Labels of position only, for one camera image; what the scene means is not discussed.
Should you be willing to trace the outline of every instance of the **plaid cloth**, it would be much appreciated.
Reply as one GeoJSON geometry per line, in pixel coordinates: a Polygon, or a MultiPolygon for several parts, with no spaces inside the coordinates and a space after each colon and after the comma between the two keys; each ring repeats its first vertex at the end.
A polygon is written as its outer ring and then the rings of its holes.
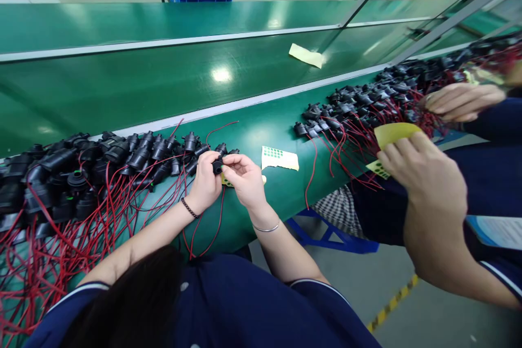
{"type": "Polygon", "coordinates": [[[353,237],[367,239],[355,212],[352,192],[347,185],[317,201],[312,209],[341,231],[353,237]]]}

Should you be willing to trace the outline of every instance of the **bracelet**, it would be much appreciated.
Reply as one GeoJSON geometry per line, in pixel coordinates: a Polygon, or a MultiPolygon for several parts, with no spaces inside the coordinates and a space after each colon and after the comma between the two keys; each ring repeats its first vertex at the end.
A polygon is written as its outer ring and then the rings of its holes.
{"type": "Polygon", "coordinates": [[[190,214],[194,217],[194,219],[197,219],[199,218],[200,216],[199,215],[196,215],[192,209],[190,209],[190,207],[187,205],[187,203],[185,202],[185,197],[182,197],[181,198],[181,202],[183,203],[183,205],[185,206],[185,208],[190,212],[190,214]]]}
{"type": "Polygon", "coordinates": [[[259,228],[259,227],[256,227],[254,225],[252,225],[253,228],[255,228],[257,231],[261,231],[261,232],[272,232],[272,231],[275,231],[277,230],[277,228],[279,227],[279,221],[278,223],[276,224],[276,226],[274,228],[269,228],[268,230],[264,230],[262,228],[259,228]]]}

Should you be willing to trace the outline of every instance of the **hand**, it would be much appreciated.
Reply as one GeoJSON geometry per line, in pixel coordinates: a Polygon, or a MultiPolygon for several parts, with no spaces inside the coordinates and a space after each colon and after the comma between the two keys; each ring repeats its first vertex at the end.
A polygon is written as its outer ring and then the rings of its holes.
{"type": "Polygon", "coordinates": [[[506,94],[494,84],[450,84],[426,96],[426,109],[440,114],[444,121],[469,122],[488,107],[506,99],[506,94]]]}
{"type": "Polygon", "coordinates": [[[219,157],[217,151],[207,151],[197,160],[196,177],[185,197],[185,202],[196,215],[201,215],[208,207],[214,204],[221,193],[221,176],[214,175],[212,163],[219,157]]]}
{"type": "Polygon", "coordinates": [[[235,187],[239,202],[249,211],[267,204],[261,169],[249,157],[231,154],[223,157],[223,175],[235,187]]]}
{"type": "Polygon", "coordinates": [[[422,132],[388,144],[377,157],[383,167],[408,191],[413,203],[425,208],[466,215],[466,183],[455,161],[422,132]]]}

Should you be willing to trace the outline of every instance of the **yellow paper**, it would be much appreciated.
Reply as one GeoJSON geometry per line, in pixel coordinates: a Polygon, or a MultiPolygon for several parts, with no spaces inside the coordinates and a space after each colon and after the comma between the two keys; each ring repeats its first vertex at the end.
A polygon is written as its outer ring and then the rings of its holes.
{"type": "Polygon", "coordinates": [[[382,167],[382,163],[379,160],[366,165],[371,171],[373,171],[378,176],[383,177],[384,179],[388,179],[390,177],[390,173],[382,167]]]}
{"type": "Polygon", "coordinates": [[[407,139],[415,132],[422,132],[417,125],[407,122],[397,122],[381,125],[374,129],[375,137],[380,149],[384,149],[388,144],[395,143],[399,139],[407,139]]]}
{"type": "MultiPolygon", "coordinates": [[[[264,185],[266,183],[266,177],[264,175],[262,175],[261,178],[263,179],[263,185],[264,185]]],[[[223,173],[221,173],[221,183],[223,185],[228,186],[229,188],[234,187],[234,185],[232,185],[229,181],[227,181],[227,179],[225,178],[225,175],[223,173]]]]}
{"type": "Polygon", "coordinates": [[[298,60],[301,60],[304,63],[315,65],[317,68],[322,67],[322,54],[317,52],[311,52],[308,49],[305,49],[295,43],[292,43],[290,47],[290,52],[288,52],[291,56],[295,57],[298,60]]]}
{"type": "Polygon", "coordinates": [[[263,146],[261,151],[261,170],[268,166],[284,167],[285,169],[299,171],[299,160],[295,153],[263,146]]]}

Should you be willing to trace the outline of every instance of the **yellow black floor tape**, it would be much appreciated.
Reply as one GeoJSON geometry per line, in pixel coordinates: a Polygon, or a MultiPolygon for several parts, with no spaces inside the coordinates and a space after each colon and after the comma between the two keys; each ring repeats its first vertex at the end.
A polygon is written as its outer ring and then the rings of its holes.
{"type": "Polygon", "coordinates": [[[413,275],[408,284],[402,287],[401,290],[393,298],[391,298],[390,302],[377,314],[374,320],[366,325],[370,333],[373,333],[375,329],[384,323],[385,319],[388,317],[388,314],[395,310],[395,308],[399,305],[399,302],[408,296],[413,287],[415,287],[418,283],[419,276],[413,275]]]}

